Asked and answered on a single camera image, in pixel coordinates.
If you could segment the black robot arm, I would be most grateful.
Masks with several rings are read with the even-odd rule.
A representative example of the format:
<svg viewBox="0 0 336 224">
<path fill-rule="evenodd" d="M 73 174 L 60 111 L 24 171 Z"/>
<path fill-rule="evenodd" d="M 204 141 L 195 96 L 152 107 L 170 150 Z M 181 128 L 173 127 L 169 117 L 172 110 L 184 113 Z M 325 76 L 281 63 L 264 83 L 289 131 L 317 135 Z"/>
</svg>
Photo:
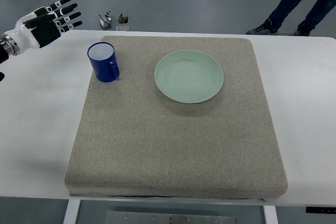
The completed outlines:
<svg viewBox="0 0 336 224">
<path fill-rule="evenodd" d="M 3 41 L 1 40 L 1 51 L 0 51 L 0 59 L 1 59 L 1 63 L 3 63 L 4 61 L 9 59 L 9 54 L 8 52 L 5 50 L 5 48 L 3 47 Z M 5 75 L 0 72 L 0 81 L 2 81 L 5 78 Z"/>
</svg>

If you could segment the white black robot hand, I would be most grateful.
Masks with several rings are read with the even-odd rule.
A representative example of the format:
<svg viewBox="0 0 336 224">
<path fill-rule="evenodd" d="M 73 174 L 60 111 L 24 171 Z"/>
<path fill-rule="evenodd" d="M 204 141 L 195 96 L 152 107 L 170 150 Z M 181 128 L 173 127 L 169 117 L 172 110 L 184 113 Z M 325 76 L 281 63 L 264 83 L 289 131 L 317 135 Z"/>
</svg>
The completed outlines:
<svg viewBox="0 0 336 224">
<path fill-rule="evenodd" d="M 71 0 L 59 0 L 40 7 L 20 18 L 14 29 L 1 34 L 3 47 L 9 56 L 20 55 L 30 48 L 43 48 L 65 32 L 82 25 L 74 21 L 81 13 L 74 12 L 76 3 L 66 6 Z"/>
</svg>

